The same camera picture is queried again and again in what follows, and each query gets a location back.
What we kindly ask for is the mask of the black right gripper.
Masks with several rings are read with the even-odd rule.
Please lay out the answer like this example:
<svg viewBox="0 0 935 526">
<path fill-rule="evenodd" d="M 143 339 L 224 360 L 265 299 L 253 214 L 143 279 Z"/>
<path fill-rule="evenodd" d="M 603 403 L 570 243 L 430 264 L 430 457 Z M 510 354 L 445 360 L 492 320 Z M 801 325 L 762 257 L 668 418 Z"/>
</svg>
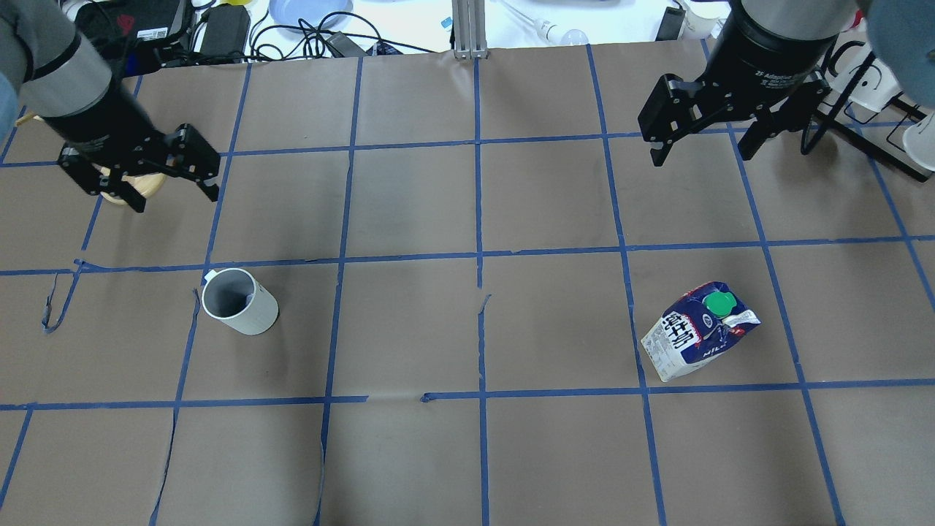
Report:
<svg viewBox="0 0 935 526">
<path fill-rule="evenodd" d="M 638 114 L 652 164 L 711 123 L 752 124 L 738 141 L 749 161 L 767 139 L 808 123 L 827 83 L 816 66 L 833 44 L 829 12 L 814 7 L 734 7 L 696 81 L 664 74 Z"/>
</svg>

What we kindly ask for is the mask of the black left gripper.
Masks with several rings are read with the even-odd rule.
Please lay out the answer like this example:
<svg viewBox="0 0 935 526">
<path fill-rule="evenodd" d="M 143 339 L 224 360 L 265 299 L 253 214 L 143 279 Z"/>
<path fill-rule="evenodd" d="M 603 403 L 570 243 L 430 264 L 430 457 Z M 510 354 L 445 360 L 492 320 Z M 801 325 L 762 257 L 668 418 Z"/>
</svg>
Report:
<svg viewBox="0 0 935 526">
<path fill-rule="evenodd" d="M 123 177 L 163 173 L 195 183 L 211 202 L 219 199 L 220 153 L 193 124 L 161 133 L 127 92 L 107 92 L 83 111 L 44 120 L 64 139 L 57 166 L 84 193 L 106 194 L 143 213 L 147 200 Z"/>
</svg>

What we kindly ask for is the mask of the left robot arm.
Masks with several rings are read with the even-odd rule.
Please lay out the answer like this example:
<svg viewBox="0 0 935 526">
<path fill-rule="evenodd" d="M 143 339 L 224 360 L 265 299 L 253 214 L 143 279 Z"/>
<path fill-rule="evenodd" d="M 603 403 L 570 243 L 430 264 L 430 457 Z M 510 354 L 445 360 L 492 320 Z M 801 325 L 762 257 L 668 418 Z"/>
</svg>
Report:
<svg viewBox="0 0 935 526">
<path fill-rule="evenodd" d="M 60 167 L 87 194 L 108 194 L 141 213 L 146 199 L 131 177 L 161 173 L 190 180 L 219 199 L 221 157 L 189 123 L 166 134 L 60 7 L 50 1 L 1 4 L 2 133 L 20 107 L 34 111 L 64 145 Z"/>
</svg>

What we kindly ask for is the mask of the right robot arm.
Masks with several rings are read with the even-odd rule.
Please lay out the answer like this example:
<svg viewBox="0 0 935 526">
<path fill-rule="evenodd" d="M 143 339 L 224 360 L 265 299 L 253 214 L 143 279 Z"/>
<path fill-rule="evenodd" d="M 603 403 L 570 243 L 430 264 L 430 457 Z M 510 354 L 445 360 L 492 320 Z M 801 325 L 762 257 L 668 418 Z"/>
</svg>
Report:
<svg viewBox="0 0 935 526">
<path fill-rule="evenodd" d="M 901 90 L 933 106 L 931 1 L 733 1 L 701 76 L 664 74 L 638 114 L 652 163 L 716 123 L 750 121 L 739 153 L 751 159 L 782 132 L 807 129 L 829 90 L 818 64 L 861 12 L 869 46 Z"/>
</svg>

